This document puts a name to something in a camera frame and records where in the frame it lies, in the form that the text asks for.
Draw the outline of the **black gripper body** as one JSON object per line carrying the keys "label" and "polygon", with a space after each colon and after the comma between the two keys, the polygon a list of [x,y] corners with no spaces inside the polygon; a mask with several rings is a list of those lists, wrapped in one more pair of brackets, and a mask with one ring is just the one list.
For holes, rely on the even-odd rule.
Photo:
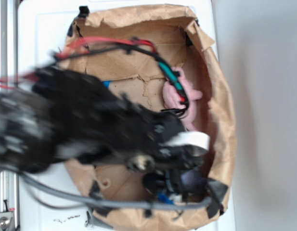
{"label": "black gripper body", "polygon": [[198,131],[188,131],[181,121],[185,109],[153,112],[146,109],[126,112],[129,155],[128,170],[144,172],[142,183],[158,200],[173,203],[173,197],[187,200],[181,175],[197,170],[207,153],[210,137]]}

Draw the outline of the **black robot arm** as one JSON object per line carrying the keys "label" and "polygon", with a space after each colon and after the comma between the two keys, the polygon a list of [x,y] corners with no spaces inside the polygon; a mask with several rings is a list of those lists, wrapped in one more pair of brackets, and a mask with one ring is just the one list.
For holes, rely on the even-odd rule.
{"label": "black robot arm", "polygon": [[155,207],[174,209],[171,195],[203,195],[207,179],[195,170],[207,149],[183,141],[175,111],[154,112],[115,96],[97,78],[47,66],[28,76],[30,90],[0,93],[0,169],[30,185],[94,207],[147,208],[140,199],[103,199],[93,186],[88,197],[51,189],[28,176],[51,164],[76,159],[89,165],[125,165],[144,171],[142,184],[157,196]]}

